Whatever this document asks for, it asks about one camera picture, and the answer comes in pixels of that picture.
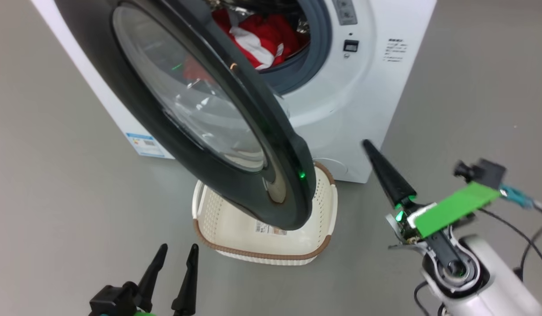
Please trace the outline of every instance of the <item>red and white garment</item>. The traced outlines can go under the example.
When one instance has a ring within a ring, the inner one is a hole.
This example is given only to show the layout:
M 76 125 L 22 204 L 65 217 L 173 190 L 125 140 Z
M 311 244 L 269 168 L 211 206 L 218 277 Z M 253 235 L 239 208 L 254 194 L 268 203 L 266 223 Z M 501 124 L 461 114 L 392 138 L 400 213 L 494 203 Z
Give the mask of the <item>red and white garment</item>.
M 213 18 L 257 70 L 284 62 L 300 48 L 295 32 L 281 14 L 267 18 L 253 14 L 240 21 L 235 12 L 221 9 L 213 12 Z

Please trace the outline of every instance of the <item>washing machine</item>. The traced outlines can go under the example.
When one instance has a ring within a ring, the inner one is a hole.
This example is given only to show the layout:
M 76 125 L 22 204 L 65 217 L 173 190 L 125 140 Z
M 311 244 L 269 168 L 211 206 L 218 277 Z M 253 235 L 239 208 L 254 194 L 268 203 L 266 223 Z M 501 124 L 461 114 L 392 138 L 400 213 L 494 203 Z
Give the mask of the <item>washing machine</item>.
M 314 162 L 367 181 L 360 142 L 382 143 L 436 0 L 32 2 L 138 154 L 175 158 L 292 230 L 311 212 Z M 284 14 L 307 41 L 257 70 L 215 6 Z

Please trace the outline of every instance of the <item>laundry basket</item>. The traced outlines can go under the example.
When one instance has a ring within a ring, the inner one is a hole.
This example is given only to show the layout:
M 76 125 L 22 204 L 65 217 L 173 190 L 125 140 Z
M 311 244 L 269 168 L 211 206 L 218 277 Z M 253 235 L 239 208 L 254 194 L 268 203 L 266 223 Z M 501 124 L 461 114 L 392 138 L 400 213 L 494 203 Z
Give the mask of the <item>laundry basket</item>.
M 201 241 L 225 256 L 278 266 L 301 266 L 329 244 L 337 216 L 337 188 L 328 170 L 315 163 L 312 214 L 298 230 L 280 230 L 251 218 L 198 181 L 193 225 Z

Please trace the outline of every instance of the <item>gray floor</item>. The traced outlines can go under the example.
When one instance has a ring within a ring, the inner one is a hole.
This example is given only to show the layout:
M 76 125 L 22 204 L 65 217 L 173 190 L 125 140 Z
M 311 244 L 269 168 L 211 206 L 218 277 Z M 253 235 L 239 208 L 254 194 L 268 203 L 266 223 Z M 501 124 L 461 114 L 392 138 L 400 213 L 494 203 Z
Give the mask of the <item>gray floor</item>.
M 383 150 L 421 201 L 460 188 L 455 161 L 480 156 L 542 199 L 542 1 L 442 0 Z M 162 242 L 170 252 L 153 303 L 169 314 L 196 241 L 194 184 L 178 163 L 135 154 L 27 0 L 0 2 L 0 314 L 87 314 L 104 284 L 138 281 Z M 339 188 L 335 234 L 308 266 L 203 246 L 197 314 L 419 315 L 420 258 L 386 250 L 395 240 L 377 180 Z M 542 221 L 500 202 L 492 210 L 527 232 Z M 470 232 L 518 264 L 524 243 L 508 228 L 480 216 Z M 526 273 L 542 302 L 536 256 Z M 420 299 L 435 312 L 428 291 Z

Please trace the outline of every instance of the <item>washing machine door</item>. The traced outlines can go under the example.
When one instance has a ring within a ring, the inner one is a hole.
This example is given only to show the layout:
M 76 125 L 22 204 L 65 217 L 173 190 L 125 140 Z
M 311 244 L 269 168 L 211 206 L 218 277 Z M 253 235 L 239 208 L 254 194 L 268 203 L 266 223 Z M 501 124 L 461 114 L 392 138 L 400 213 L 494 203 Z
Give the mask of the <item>washing machine door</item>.
M 305 224 L 307 145 L 202 0 L 56 4 L 103 80 L 199 180 L 262 222 Z

